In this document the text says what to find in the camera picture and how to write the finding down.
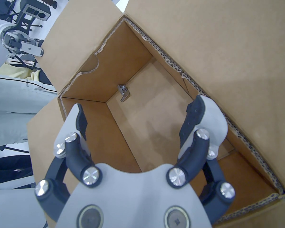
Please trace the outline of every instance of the yellow cloth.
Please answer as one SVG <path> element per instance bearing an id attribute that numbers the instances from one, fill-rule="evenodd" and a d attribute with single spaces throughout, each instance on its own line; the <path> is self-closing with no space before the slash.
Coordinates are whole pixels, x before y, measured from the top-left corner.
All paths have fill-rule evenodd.
<path id="1" fill-rule="evenodd" d="M 6 75 L 13 78 L 39 81 L 40 70 L 32 71 L 25 67 L 15 67 L 9 63 L 4 63 L 0 68 L 0 75 Z"/>

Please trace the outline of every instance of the small metal part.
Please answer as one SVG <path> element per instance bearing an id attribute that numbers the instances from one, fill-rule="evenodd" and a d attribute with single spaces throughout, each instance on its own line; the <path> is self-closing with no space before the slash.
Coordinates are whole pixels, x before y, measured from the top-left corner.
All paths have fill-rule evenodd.
<path id="1" fill-rule="evenodd" d="M 77 133 L 76 132 L 71 132 L 70 134 L 68 134 L 65 138 L 65 142 L 66 143 L 70 143 L 72 141 L 75 141 L 75 139 L 77 138 Z"/>
<path id="2" fill-rule="evenodd" d="M 121 95 L 123 96 L 120 101 L 124 102 L 129 97 L 130 92 L 129 92 L 128 88 L 122 84 L 118 85 L 117 88 L 118 88 L 119 92 L 121 93 Z"/>
<path id="3" fill-rule="evenodd" d="M 196 131 L 196 134 L 199 138 L 204 139 L 204 140 L 208 140 L 210 138 L 210 133 L 204 128 L 198 129 Z"/>
<path id="4" fill-rule="evenodd" d="M 84 172 L 84 175 L 82 176 L 82 180 L 86 185 L 95 184 L 98 178 L 99 170 L 94 166 L 87 168 Z"/>
<path id="5" fill-rule="evenodd" d="M 227 182 L 222 183 L 220 191 L 221 194 L 227 199 L 232 199 L 236 194 L 233 186 Z"/>
<path id="6" fill-rule="evenodd" d="M 78 228 L 101 228 L 104 221 L 102 210 L 96 205 L 84 207 L 77 218 Z"/>
<path id="7" fill-rule="evenodd" d="M 64 143 L 58 143 L 54 146 L 54 152 L 56 155 L 61 155 L 64 150 L 65 150 L 66 146 Z"/>
<path id="8" fill-rule="evenodd" d="M 175 186 L 183 186 L 186 182 L 186 176 L 180 168 L 172 168 L 169 171 L 169 180 Z"/>
<path id="9" fill-rule="evenodd" d="M 164 217 L 165 228 L 189 228 L 190 219 L 186 211 L 179 206 L 170 207 Z"/>
<path id="10" fill-rule="evenodd" d="M 208 150 L 208 156 L 209 157 L 214 157 L 215 156 L 214 151 Z"/>
<path id="11" fill-rule="evenodd" d="M 35 194 L 40 197 L 48 191 L 48 181 L 43 179 L 35 187 Z"/>

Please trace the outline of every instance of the black chair leg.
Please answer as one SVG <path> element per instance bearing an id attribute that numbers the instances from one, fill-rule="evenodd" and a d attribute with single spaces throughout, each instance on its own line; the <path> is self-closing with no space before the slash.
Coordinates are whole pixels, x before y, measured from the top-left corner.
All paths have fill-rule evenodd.
<path id="1" fill-rule="evenodd" d="M 7 147 L 6 145 L 0 146 L 0 150 L 1 150 L 1 151 L 3 151 L 4 149 L 11 150 L 11 151 L 23 152 L 23 153 L 29 153 L 29 151 L 24 151 L 24 150 L 19 150 L 19 149 Z"/>

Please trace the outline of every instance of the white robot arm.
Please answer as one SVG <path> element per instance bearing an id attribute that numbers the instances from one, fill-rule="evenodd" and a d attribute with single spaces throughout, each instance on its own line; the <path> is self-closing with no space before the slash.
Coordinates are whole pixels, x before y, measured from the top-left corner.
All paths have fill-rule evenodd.
<path id="1" fill-rule="evenodd" d="M 55 141 L 55 158 L 35 188 L 56 228 L 211 227 L 233 202 L 235 190 L 213 155 L 226 137 L 227 123 L 211 99 L 198 95 L 188 105 L 177 163 L 144 173 L 94 164 L 86 127 L 83 109 L 75 104 Z M 63 183 L 68 168 L 79 181 L 71 195 Z M 189 182 L 201 169 L 207 185 L 198 197 Z"/>
<path id="2" fill-rule="evenodd" d="M 12 55 L 32 54 L 34 56 L 43 56 L 41 45 L 43 40 L 33 39 L 26 33 L 13 29 L 14 23 L 0 20 L 0 44 L 9 50 Z"/>

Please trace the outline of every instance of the open cardboard box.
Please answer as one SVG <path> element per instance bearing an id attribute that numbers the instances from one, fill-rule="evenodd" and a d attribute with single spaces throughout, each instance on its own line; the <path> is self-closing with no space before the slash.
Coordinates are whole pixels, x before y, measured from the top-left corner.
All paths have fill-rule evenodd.
<path id="1" fill-rule="evenodd" d="M 36 182 L 45 176 L 53 142 L 74 103 L 83 106 L 88 121 L 93 161 L 142 172 L 175 164 L 186 107 L 203 94 L 228 116 L 218 159 L 236 198 L 218 225 L 280 204 L 285 199 L 285 80 L 279 79 L 285 77 L 285 0 L 273 3 L 276 19 L 267 2 L 130 0 L 123 15 L 110 0 L 70 0 L 38 58 L 59 97 L 28 124 Z M 283 25 L 276 26 L 280 18 Z M 125 102 L 119 84 L 129 88 Z M 67 172 L 65 183 L 71 193 L 78 181 Z M 199 195 L 202 172 L 191 185 Z"/>

